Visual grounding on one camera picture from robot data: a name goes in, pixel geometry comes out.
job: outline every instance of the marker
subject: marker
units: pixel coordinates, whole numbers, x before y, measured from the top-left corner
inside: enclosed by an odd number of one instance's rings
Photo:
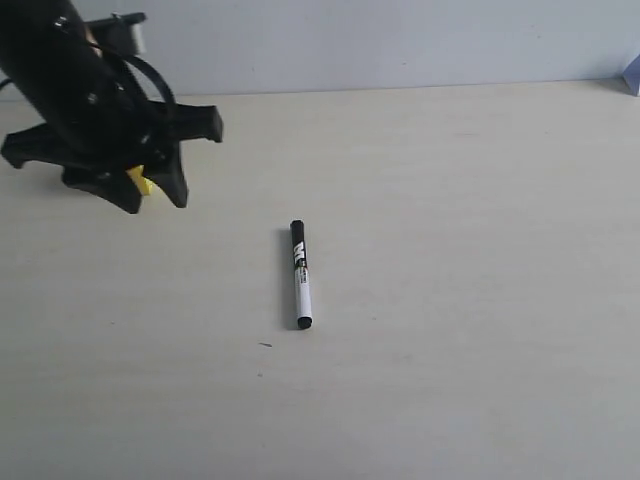
[[[300,330],[311,328],[311,288],[309,286],[309,265],[307,264],[307,244],[304,240],[304,223],[295,220],[291,223],[293,240],[293,263],[296,281],[296,304],[298,308],[298,327]]]

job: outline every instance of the yellow part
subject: yellow part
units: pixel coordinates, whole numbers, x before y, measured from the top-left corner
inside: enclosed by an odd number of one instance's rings
[[[136,187],[138,187],[138,190],[140,190],[140,193],[142,195],[151,195],[153,183],[142,176],[143,170],[144,167],[141,165],[139,167],[132,168],[127,173],[131,177],[131,180],[133,180],[133,183],[136,184]]]

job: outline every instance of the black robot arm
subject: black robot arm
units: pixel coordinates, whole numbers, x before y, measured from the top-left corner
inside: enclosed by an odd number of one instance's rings
[[[176,104],[162,76],[137,56],[144,14],[85,24],[69,0],[0,0],[0,68],[46,123],[8,135],[2,155],[15,168],[37,160],[61,165],[70,188],[137,213],[143,192],[131,175],[187,205],[180,142],[221,142],[215,106]],[[140,70],[162,102],[149,100]]]

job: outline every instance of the whiteboard marker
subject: whiteboard marker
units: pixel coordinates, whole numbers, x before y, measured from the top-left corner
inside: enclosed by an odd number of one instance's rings
[[[311,314],[309,265],[307,263],[307,243],[304,239],[304,223],[302,220],[295,220],[291,223],[291,239],[293,240],[298,327],[300,330],[307,330],[311,328],[313,320]]]

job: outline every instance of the white table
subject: white table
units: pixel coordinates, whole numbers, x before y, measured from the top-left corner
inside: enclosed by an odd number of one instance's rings
[[[226,143],[186,144],[188,209],[138,216],[0,164],[3,479],[638,478],[620,90],[185,99],[220,106]],[[3,133],[36,122],[0,105]]]

